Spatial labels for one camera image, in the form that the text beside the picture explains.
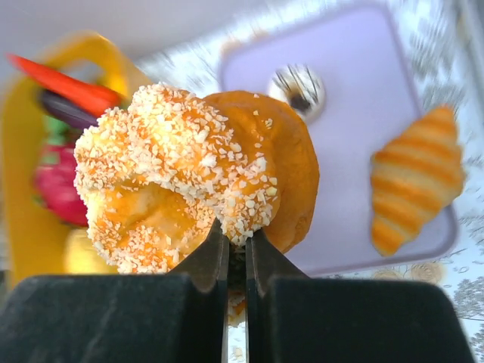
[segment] floral pattern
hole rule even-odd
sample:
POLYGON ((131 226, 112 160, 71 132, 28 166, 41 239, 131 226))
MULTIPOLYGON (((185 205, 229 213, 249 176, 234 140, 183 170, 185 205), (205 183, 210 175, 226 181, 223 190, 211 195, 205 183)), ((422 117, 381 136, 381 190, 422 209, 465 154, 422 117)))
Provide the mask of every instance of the floral pattern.
MULTIPOLYGON (((358 0, 293 0, 242 17, 232 26, 139 62, 152 79, 190 89, 199 96, 219 90, 217 69, 227 41, 246 42, 254 32, 272 33, 358 0)), ((454 302, 476 358, 484 363, 484 64, 476 66, 479 40, 471 0, 380 0, 394 15, 402 44, 426 110, 437 104, 456 109, 464 146, 467 183, 455 201, 460 237, 455 250, 438 261, 335 275, 438 284, 454 302)), ((229 327, 229 361, 245 361, 245 321, 229 327)))

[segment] orange bread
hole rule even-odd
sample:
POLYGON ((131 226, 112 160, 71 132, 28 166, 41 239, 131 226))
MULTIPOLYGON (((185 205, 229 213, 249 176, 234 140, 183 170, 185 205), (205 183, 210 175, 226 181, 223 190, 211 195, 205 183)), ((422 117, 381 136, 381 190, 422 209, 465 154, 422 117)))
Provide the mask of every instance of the orange bread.
POLYGON ((414 240, 464 185, 453 111, 437 108, 372 157, 371 237, 383 256, 414 240))
POLYGON ((305 123, 286 104, 248 92, 204 99, 141 87, 76 144, 76 187, 88 235, 121 273, 166 272, 214 220, 243 246, 265 227, 288 250, 309 230, 319 170, 305 123))

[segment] yellow container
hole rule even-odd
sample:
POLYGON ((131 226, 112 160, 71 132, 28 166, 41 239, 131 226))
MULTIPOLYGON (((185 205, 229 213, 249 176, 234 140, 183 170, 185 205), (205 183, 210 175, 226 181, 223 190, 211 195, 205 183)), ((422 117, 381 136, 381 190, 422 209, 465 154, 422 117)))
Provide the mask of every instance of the yellow container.
MULTIPOLYGON (((96 33, 71 37, 36 61, 58 70, 73 69, 86 61, 97 64, 104 71, 104 85, 126 99, 140 85, 151 83, 114 44, 96 33)), ((25 76, 17 79, 2 111, 2 192, 10 289, 29 276, 66 273, 64 251, 70 228, 33 202, 33 173, 45 137, 43 111, 35 99, 37 88, 25 76)))

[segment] striped croissant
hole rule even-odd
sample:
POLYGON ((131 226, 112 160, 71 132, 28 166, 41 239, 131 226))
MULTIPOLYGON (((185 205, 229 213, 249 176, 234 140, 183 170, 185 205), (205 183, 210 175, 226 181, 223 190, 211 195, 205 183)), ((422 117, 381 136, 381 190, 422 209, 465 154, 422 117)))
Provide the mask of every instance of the striped croissant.
POLYGON ((439 107, 372 157, 371 237, 383 256, 414 240, 464 185, 454 114, 439 107))

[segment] purple tray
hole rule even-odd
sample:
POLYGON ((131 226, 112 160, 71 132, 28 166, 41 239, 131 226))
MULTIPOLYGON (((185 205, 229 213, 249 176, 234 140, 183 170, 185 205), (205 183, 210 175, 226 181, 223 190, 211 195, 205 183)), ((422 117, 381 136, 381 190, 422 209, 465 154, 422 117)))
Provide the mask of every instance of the purple tray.
POLYGON ((312 227, 287 257, 320 276, 437 259, 455 244, 452 207, 391 257, 371 244, 370 157, 422 115, 391 14, 356 5, 237 49, 221 67, 223 91, 265 93, 276 69, 307 64, 321 77, 326 106, 309 125, 321 180, 312 227))

